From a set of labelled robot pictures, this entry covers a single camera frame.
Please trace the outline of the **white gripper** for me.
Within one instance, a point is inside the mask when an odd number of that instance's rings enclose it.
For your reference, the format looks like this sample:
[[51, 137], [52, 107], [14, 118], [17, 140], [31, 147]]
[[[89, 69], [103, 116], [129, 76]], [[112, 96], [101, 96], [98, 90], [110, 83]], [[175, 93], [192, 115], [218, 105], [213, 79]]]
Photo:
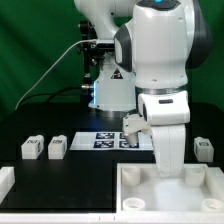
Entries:
[[184, 165], [185, 124], [190, 121], [188, 93], [141, 93], [138, 110], [149, 127], [158, 172], [165, 177], [177, 175]]

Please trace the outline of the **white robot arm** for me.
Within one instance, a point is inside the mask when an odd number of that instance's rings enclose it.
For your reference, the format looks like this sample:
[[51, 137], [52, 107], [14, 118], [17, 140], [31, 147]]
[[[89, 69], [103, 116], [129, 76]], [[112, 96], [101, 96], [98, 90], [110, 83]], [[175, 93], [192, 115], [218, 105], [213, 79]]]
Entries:
[[199, 0], [74, 0], [93, 26], [92, 53], [101, 61], [89, 107], [120, 115], [129, 145], [152, 140], [158, 172], [179, 173], [190, 121], [186, 71], [211, 48]]

